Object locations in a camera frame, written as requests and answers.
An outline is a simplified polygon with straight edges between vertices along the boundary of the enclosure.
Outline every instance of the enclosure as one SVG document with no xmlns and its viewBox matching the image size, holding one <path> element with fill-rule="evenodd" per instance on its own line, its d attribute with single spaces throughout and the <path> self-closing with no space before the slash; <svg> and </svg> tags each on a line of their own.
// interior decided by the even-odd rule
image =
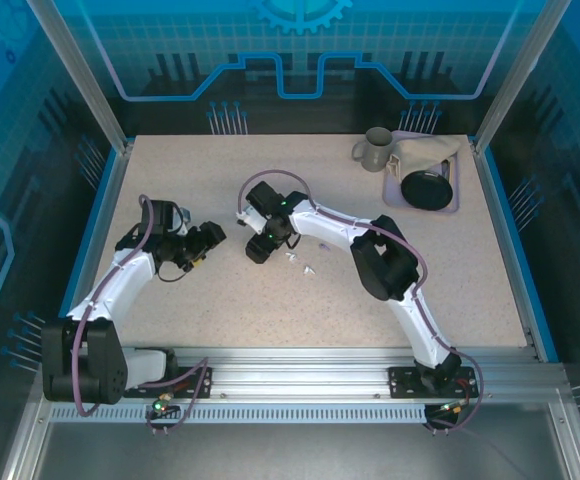
<svg viewBox="0 0 580 480">
<path fill-rule="evenodd" d="M 456 141 L 446 208 L 394 204 L 390 170 L 350 159 L 372 127 Z M 349 255 L 246 258 L 237 197 L 267 169 L 426 258 L 436 322 L 483 371 L 464 431 L 423 428 L 441 399 L 395 398 L 410 337 Z M 157 438 L 153 399 L 80 417 L 40 365 L 142 193 L 227 236 L 117 325 L 212 369 Z M 0 3 L 0 478 L 149 475 L 580 479 L 580 0 Z"/>
</svg>

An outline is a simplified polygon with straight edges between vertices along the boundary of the metal bracket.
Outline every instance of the metal bracket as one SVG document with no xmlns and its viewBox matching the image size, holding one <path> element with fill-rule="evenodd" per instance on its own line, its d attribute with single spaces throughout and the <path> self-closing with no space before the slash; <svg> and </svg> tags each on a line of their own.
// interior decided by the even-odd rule
<svg viewBox="0 0 580 480">
<path fill-rule="evenodd" d="M 419 371 L 416 367 L 388 368 L 390 398 L 395 399 L 430 399 L 435 400 L 434 403 L 444 403 L 447 399 L 465 398 L 466 391 L 456 383 L 461 379 L 466 380 L 468 385 L 470 385 L 468 390 L 470 398 L 477 398 L 479 396 L 479 389 L 472 367 L 460 367 L 455 377 L 439 394 L 431 393 L 423 386 Z"/>
<path fill-rule="evenodd" d="M 187 371 L 191 370 L 193 367 L 179 367 L 179 371 L 177 375 L 182 375 Z M 197 386 L 197 382 L 199 381 L 200 371 L 197 371 L 190 375 L 186 380 L 185 383 L 180 384 L 183 388 L 177 390 L 176 386 L 174 389 L 174 398 L 187 398 L 190 399 L 194 396 L 194 390 Z M 123 395 L 123 398 L 147 398 L 147 399 L 155 399 L 164 391 L 164 388 L 133 388 L 131 390 L 126 391 Z M 210 398 L 210 394 L 212 391 L 212 368 L 208 367 L 206 369 L 205 378 L 203 379 L 203 385 L 199 390 L 199 394 L 197 398 Z"/>
</svg>

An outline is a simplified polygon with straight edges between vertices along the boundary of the aluminum frame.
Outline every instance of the aluminum frame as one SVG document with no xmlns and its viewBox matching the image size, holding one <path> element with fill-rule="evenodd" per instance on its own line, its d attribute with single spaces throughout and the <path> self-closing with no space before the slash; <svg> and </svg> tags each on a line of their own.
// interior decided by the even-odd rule
<svg viewBox="0 0 580 480">
<path fill-rule="evenodd" d="M 33 478 L 48 433 L 48 419 L 51 411 L 52 403 L 43 396 L 43 380 L 41 372 L 38 372 L 10 448 L 1 480 Z"/>
<path fill-rule="evenodd" d="M 88 295 L 96 280 L 97 269 L 99 267 L 99 262 L 101 261 L 103 249 L 105 248 L 106 237 L 108 236 L 108 230 L 112 223 L 112 217 L 114 215 L 115 207 L 117 206 L 117 200 L 121 193 L 121 185 L 126 174 L 126 169 L 128 168 L 130 156 L 132 155 L 133 146 L 133 142 L 129 142 L 125 152 L 117 152 L 113 159 L 114 163 L 112 165 L 112 171 L 110 172 L 110 179 L 108 180 L 101 201 L 101 208 L 97 213 L 97 218 L 92 230 L 92 236 L 90 237 L 90 243 L 88 244 L 88 250 L 83 260 L 79 279 L 77 280 L 72 298 L 70 299 L 68 310 L 71 310 L 72 307 L 80 303 L 81 300 Z"/>
<path fill-rule="evenodd" d="M 486 381 L 484 403 L 547 405 L 564 471 L 570 478 L 580 480 L 580 416 L 563 365 L 536 362 L 530 348 L 514 350 L 467 349 L 482 360 Z M 319 409 L 319 405 L 324 408 L 341 405 L 340 408 L 368 410 L 418 406 L 416 400 L 391 400 L 388 394 L 385 369 L 395 364 L 411 365 L 409 349 L 186 348 L 177 349 L 177 355 L 181 364 L 210 356 L 214 368 L 212 396 L 199 401 L 208 411 L 245 406 L 251 411 L 263 412 L 277 404 L 309 405 L 313 409 Z M 120 410 L 128 410 L 149 403 L 149 400 L 124 399 L 118 405 Z M 41 375 L 37 375 L 2 480 L 34 478 L 43 460 L 53 405 L 43 399 Z M 372 423 L 395 423 L 388 417 L 384 420 Z M 54 425 L 61 420 L 52 421 Z M 88 418 L 83 422 L 123 423 L 124 420 Z M 137 423 L 136 418 L 129 418 L 127 423 Z"/>
<path fill-rule="evenodd" d="M 55 403 L 50 421 L 53 423 L 123 423 L 146 424 L 150 403 L 117 403 L 102 405 L 90 417 L 80 417 L 71 403 Z M 152 423 L 167 424 L 179 420 L 180 409 L 168 419 Z M 416 403 L 210 403 L 195 404 L 187 424 L 424 424 L 425 405 Z"/>
<path fill-rule="evenodd" d="M 477 131 L 477 152 L 485 152 L 490 145 L 570 2 L 571 0 L 547 0 Z"/>
<path fill-rule="evenodd" d="M 499 198 L 499 195 L 497 194 L 494 178 L 485 158 L 485 151 L 480 152 L 474 148 L 473 157 L 479 180 L 481 181 L 483 194 L 486 199 L 486 204 L 488 205 L 488 211 L 490 212 L 490 217 L 492 219 L 495 235 L 499 242 L 499 249 L 501 250 L 503 263 L 506 267 L 508 280 L 510 281 L 510 287 L 512 288 L 512 294 L 517 305 L 521 324 L 530 331 L 530 345 L 537 350 L 539 359 L 546 362 L 548 361 L 548 353 L 541 337 L 541 331 L 537 322 L 537 316 L 532 306 L 530 293 L 528 292 L 528 287 L 523 278 L 521 263 L 515 253 L 512 236 L 506 225 L 505 215 L 503 213 L 502 204 L 506 199 Z"/>
<path fill-rule="evenodd" d="M 56 5 L 52 0 L 27 2 L 110 145 L 124 153 L 127 139 L 123 129 Z"/>
</svg>

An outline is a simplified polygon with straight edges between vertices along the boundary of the gray mug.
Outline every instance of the gray mug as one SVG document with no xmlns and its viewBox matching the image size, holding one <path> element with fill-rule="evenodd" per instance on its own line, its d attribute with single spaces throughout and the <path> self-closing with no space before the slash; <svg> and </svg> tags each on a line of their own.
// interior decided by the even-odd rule
<svg viewBox="0 0 580 480">
<path fill-rule="evenodd" d="M 361 162 L 361 166 L 369 172 L 380 172 L 386 168 L 395 143 L 390 130 L 372 127 L 366 132 L 365 140 L 352 147 L 352 159 Z"/>
</svg>

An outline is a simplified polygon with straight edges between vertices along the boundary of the gear graphic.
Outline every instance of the gear graphic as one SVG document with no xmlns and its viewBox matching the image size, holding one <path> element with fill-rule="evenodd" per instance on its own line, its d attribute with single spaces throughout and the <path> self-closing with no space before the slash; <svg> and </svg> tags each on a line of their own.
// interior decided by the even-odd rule
<svg viewBox="0 0 580 480">
<path fill-rule="evenodd" d="M 0 42 L 8 50 L 25 38 L 29 20 L 25 0 L 0 0 Z"/>
<path fill-rule="evenodd" d="M 271 28 L 303 35 L 306 30 L 317 33 L 321 26 L 330 28 L 330 21 L 343 18 L 342 11 L 352 7 L 352 0 L 252 0 L 252 6 Z"/>
</svg>

